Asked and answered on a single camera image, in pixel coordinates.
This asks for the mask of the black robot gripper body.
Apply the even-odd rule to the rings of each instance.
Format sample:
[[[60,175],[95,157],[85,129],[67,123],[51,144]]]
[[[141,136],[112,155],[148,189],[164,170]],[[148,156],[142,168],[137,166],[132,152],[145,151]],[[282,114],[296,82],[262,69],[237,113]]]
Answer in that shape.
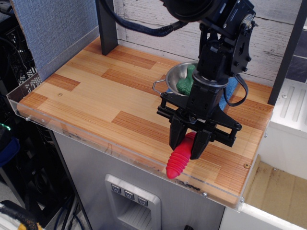
[[[192,74],[194,80],[189,96],[163,92],[158,114],[169,119],[178,115],[196,132],[207,130],[212,133],[210,141],[218,141],[232,146],[236,133],[242,126],[226,115],[220,108],[222,95],[226,95],[226,87],[230,77],[242,80],[241,49],[231,48],[218,43],[205,45],[197,68]]]

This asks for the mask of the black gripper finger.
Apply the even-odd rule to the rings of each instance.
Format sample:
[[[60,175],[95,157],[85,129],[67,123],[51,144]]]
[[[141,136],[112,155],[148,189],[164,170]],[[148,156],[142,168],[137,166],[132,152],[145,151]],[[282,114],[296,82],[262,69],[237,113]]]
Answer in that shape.
[[[188,129],[187,123],[178,115],[174,115],[171,119],[169,145],[174,150],[185,137]]]
[[[211,140],[211,136],[212,133],[207,130],[198,131],[196,133],[191,150],[191,160],[196,160],[202,155]]]

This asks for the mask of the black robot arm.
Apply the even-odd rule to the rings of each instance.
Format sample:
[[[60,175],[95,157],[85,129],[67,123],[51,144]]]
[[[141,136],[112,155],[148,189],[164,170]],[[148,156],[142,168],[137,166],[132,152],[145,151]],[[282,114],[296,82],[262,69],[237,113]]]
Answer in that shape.
[[[251,61],[248,52],[255,26],[254,6],[248,0],[166,0],[172,16],[182,22],[199,22],[201,29],[199,62],[192,74],[190,94],[161,94],[158,113],[170,121],[170,147],[175,149],[188,129],[196,136],[191,159],[198,159],[209,142],[232,146],[242,126],[220,108],[227,97],[227,85],[240,76]]]

